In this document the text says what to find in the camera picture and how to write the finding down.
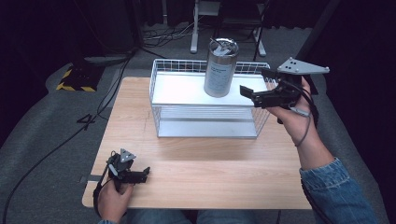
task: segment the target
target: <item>metal can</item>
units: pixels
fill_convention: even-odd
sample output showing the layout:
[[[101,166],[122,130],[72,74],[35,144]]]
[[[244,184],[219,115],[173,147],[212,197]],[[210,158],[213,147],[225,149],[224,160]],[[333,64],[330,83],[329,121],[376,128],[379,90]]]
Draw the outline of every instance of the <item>metal can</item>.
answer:
[[[209,43],[205,92],[213,97],[228,94],[233,81],[239,47],[230,38],[217,38]]]

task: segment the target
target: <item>denim jacket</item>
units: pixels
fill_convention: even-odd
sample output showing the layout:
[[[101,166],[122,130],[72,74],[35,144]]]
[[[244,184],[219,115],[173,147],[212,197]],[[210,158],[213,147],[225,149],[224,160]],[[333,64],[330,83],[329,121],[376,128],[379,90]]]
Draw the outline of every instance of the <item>denim jacket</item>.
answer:
[[[317,223],[326,223],[319,211],[330,220],[327,223],[377,223],[374,211],[363,197],[358,183],[337,158],[316,169],[300,170],[300,174],[308,195],[316,205],[313,208]],[[99,224],[114,223],[102,220]]]

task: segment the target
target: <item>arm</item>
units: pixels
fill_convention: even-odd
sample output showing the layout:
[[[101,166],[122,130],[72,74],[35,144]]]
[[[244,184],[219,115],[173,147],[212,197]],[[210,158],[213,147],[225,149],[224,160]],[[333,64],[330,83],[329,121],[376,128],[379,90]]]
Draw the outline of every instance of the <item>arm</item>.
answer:
[[[304,79],[302,84],[310,91]],[[295,107],[310,111],[309,103],[304,97],[301,97]],[[374,211],[364,199],[360,186],[349,176],[343,164],[324,146],[314,122],[281,107],[271,107],[267,110],[283,121],[294,144],[299,144],[297,151],[302,167],[300,174],[308,195],[318,206],[318,210],[321,210],[331,223],[376,223]],[[317,219],[323,221],[323,218],[318,216],[318,211],[315,214]]]
[[[100,224],[119,223],[127,210],[132,197],[134,185],[122,185],[120,192],[116,191],[114,181],[108,181],[99,193],[98,210],[102,217]]]

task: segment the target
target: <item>gray carpet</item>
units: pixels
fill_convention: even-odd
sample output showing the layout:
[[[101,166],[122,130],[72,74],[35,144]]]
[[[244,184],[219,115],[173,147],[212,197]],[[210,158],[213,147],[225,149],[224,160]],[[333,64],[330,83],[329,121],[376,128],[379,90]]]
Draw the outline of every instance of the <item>gray carpet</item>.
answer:
[[[265,30],[263,43],[267,56],[259,57],[257,61],[278,66],[297,54],[309,33],[309,29]],[[149,50],[169,59],[205,60],[211,34],[210,29],[200,32],[196,54],[190,54],[189,35]],[[223,36],[236,40],[243,37],[233,35],[234,33],[223,33]],[[238,61],[251,61],[253,44],[241,42],[240,49]],[[139,50],[128,63],[124,76],[148,77],[152,61],[156,58],[158,56]],[[45,155],[81,129],[83,124],[77,123],[77,120],[87,114],[96,114],[99,104],[115,80],[114,76],[120,70],[120,65],[107,67],[97,92],[56,91],[55,88],[69,65],[66,64],[48,78],[49,94],[25,114],[0,150],[2,208],[19,179]],[[325,94],[323,76],[315,76],[313,79],[319,91],[315,100],[321,115],[318,126],[320,136],[331,152],[345,163],[350,173],[361,183],[379,223],[389,223],[377,184]],[[110,113],[111,103],[104,109],[102,117],[108,118]],[[7,223],[96,223],[99,220],[91,208],[82,205],[81,198],[106,123],[106,119],[97,118],[87,131],[81,131],[73,137],[26,177],[9,204]],[[276,223],[277,211],[260,210],[257,211],[257,216],[262,223]],[[283,210],[280,223],[315,223],[315,220],[310,210]]]

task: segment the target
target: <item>white wire basket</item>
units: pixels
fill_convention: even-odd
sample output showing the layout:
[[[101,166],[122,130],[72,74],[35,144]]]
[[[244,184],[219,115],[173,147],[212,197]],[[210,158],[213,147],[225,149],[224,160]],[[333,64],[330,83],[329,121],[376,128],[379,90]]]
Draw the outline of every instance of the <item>white wire basket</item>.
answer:
[[[268,63],[236,64],[230,92],[221,98],[204,91],[206,61],[154,60],[149,99],[158,137],[257,138],[269,117],[240,95],[240,85],[254,91],[276,86],[263,80]]]

